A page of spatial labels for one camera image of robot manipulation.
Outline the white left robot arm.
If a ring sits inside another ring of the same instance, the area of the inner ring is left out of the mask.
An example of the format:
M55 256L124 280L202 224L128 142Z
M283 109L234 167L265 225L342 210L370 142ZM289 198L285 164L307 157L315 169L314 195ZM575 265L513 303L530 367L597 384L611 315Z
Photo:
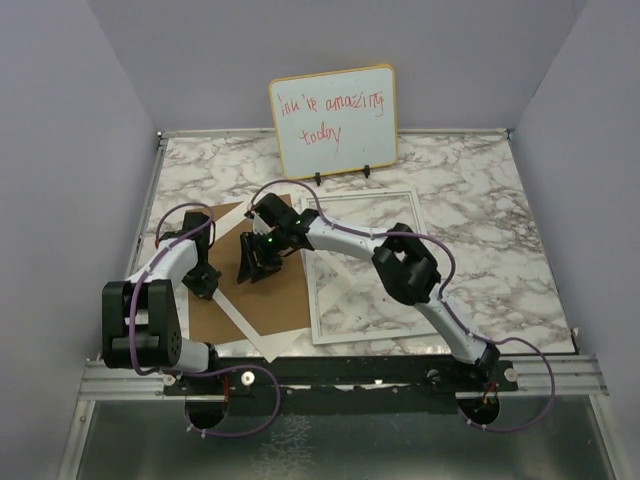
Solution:
M221 273L209 263L215 224L209 213L190 211L182 228L163 234L155 255L125 280L102 290L102 358L111 369L144 376L161 370L186 373L195 392L220 385L215 348L183 337L175 290L211 300Z

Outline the white photo mat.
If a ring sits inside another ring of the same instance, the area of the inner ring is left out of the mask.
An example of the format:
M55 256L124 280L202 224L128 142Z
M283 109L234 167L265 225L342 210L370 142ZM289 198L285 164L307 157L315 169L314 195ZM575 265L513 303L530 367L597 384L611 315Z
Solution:
M248 209L248 203L246 201L240 202ZM216 344L220 347L226 344L235 344L240 341L246 341L264 357L267 361L271 362L276 357L282 355L292 343L294 343L299 337L304 336L311 332L311 324L319 316L317 310L311 308L310 302L316 300L320 307L331 307L337 300L346 292L350 290L356 284L356 277L345 270L341 264L335 262L327 254L321 253L320 258L327 260L330 265L330 269L337 273L337 278L332 280L329 285L322 289L311 286L310 282L316 280L316 274L311 271L309 267L304 267L307 287L308 298L310 307L310 325L306 328L300 328L297 330L286 331L282 333L276 333L271 335L261 336L255 329L248 323L242 314L231 304L231 302L224 296L224 294L217 291L213 295L213 301L215 301L222 310L231 318L236 327L246 336L244 340L233 341L223 344Z

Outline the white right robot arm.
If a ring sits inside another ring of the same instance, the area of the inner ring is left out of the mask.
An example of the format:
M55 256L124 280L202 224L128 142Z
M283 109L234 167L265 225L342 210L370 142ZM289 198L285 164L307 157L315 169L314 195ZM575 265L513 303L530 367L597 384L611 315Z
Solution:
M251 206L245 216L252 230L240 235L239 284L256 283L277 273L284 258L299 250L367 261L386 293L419 311L445 340L467 389L481 391L494 381L499 349L481 339L445 305L438 262L408 225L397 223L387 230L347 227L318 209L298 212L272 193Z

